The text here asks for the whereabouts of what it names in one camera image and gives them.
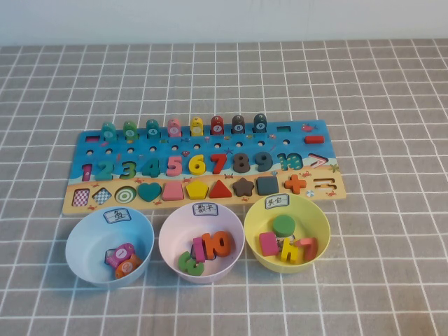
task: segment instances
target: blue bowl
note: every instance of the blue bowl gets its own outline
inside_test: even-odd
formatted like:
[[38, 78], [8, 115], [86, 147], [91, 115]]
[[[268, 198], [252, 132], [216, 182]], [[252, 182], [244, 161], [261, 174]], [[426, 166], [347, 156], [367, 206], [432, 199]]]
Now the blue bowl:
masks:
[[[121, 279], [104, 263], [107, 250], [131, 243], [143, 263]], [[124, 206], [98, 210], [81, 220], [71, 231], [65, 258], [76, 276], [107, 289], [123, 287], [136, 281], [148, 266], [154, 247], [154, 229], [139, 211]]]

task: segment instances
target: heart shape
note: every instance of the heart shape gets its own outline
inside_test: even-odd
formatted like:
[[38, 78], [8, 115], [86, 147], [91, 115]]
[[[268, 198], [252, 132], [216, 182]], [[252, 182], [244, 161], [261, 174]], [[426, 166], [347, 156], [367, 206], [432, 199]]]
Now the heart shape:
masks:
[[162, 192], [162, 187], [159, 183], [153, 182], [151, 184], [142, 183], [137, 188], [137, 193], [140, 198], [144, 201], [151, 202], [157, 198]]

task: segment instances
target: concentric circle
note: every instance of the concentric circle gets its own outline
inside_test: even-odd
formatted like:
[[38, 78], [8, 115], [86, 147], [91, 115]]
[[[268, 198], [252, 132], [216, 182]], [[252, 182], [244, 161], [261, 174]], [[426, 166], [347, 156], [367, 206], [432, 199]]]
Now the concentric circle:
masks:
[[117, 193], [115, 194], [115, 200], [118, 203], [126, 204], [131, 202], [136, 195], [137, 191], [133, 189], [133, 187], [123, 187], [117, 190]]

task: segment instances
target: triangle shape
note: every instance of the triangle shape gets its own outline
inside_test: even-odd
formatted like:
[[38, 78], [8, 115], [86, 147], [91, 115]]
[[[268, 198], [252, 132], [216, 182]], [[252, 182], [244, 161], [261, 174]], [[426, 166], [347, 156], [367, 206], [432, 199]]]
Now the triangle shape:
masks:
[[217, 180], [209, 195], [210, 198], [226, 198], [231, 196], [232, 192], [225, 186], [225, 184], [221, 180]]

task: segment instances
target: plus sign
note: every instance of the plus sign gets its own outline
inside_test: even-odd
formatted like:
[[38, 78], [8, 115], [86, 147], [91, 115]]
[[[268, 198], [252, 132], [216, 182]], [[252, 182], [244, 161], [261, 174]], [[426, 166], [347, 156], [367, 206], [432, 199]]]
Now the plus sign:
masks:
[[285, 182], [285, 188], [291, 189], [294, 194], [300, 194], [301, 188], [306, 188], [307, 182], [305, 180], [299, 180], [296, 174], [293, 174], [287, 182]]

